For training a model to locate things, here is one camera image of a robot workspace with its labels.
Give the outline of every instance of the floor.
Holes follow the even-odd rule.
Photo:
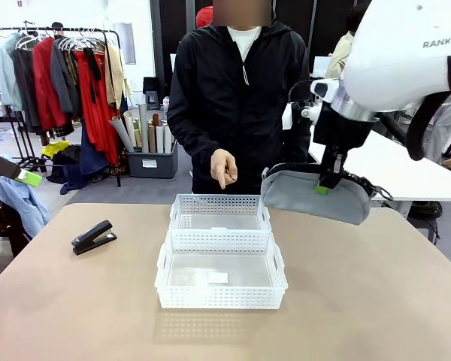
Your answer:
[[[36,153],[40,153],[42,146],[40,139],[32,136],[32,143]],[[67,137],[72,144],[80,143],[80,130],[76,130]],[[17,145],[11,139],[0,144],[0,154],[17,156]],[[38,196],[55,215],[68,203],[148,203],[171,204],[176,194],[189,193],[192,186],[190,170],[192,165],[189,156],[180,148],[179,169],[176,176],[170,180],[143,179],[122,177],[122,187],[117,187],[115,177],[109,177],[100,183],[92,184],[79,191],[61,196],[60,185],[52,184],[43,179],[36,189]],[[437,247],[451,260],[451,202],[443,203],[443,216],[438,220],[441,236]],[[0,239],[0,273],[11,262],[11,249],[8,241]]]

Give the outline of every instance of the black hair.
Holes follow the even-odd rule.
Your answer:
[[[63,24],[62,24],[62,23],[59,23],[58,21],[56,21],[56,22],[54,22],[54,23],[52,24],[52,27],[53,27],[54,29],[60,30],[61,28],[63,28]]]
[[[366,14],[368,6],[369,4],[359,4],[349,11],[346,18],[347,31],[358,31],[359,24],[361,23],[364,14]]]

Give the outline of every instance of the red garment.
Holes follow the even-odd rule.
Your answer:
[[[33,48],[33,72],[37,93],[38,117],[43,130],[64,126],[67,118],[50,79],[50,61],[54,38],[46,38]]]
[[[211,6],[206,6],[197,13],[195,23],[198,28],[203,28],[212,23],[212,18],[213,18],[213,8]]]
[[[95,80],[90,74],[89,63],[84,52],[75,52],[75,58],[77,59],[83,117],[85,118],[90,143],[94,144],[96,150],[105,153],[110,164],[115,164],[119,161],[117,154],[118,134],[110,124],[110,120],[116,115],[116,110],[109,107],[107,103],[107,90],[104,80],[105,57],[95,54],[95,60],[101,72],[101,80]],[[91,87],[93,87],[95,93],[95,103],[93,102]]]

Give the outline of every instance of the gray storage bin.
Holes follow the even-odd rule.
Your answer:
[[[174,142],[172,153],[129,153],[129,169],[131,177],[171,179],[179,166],[179,150]]]

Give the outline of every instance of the person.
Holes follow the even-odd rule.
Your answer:
[[[265,168],[307,161],[310,123],[282,128],[289,91],[309,80],[307,49],[264,0],[220,4],[179,44],[168,124],[192,157],[194,193],[260,194]]]
[[[206,6],[197,13],[197,17],[195,18],[195,24],[197,25],[198,28],[204,28],[205,26],[210,25],[210,23],[212,23],[212,19],[213,19],[213,8],[212,6]]]
[[[347,58],[351,52],[354,35],[358,31],[359,24],[361,23],[363,16],[366,14],[367,9],[368,4],[359,4],[353,7],[347,15],[347,34],[339,39],[339,42],[334,49],[331,57],[331,62],[329,63],[328,70],[325,73],[326,79],[341,78],[341,73],[344,70]]]
[[[53,30],[53,34],[55,35],[55,39],[61,38],[61,37],[64,36],[64,33],[62,31],[62,29],[63,29],[63,24],[62,23],[59,23],[58,21],[55,21],[52,24],[52,28],[56,29],[56,30]]]

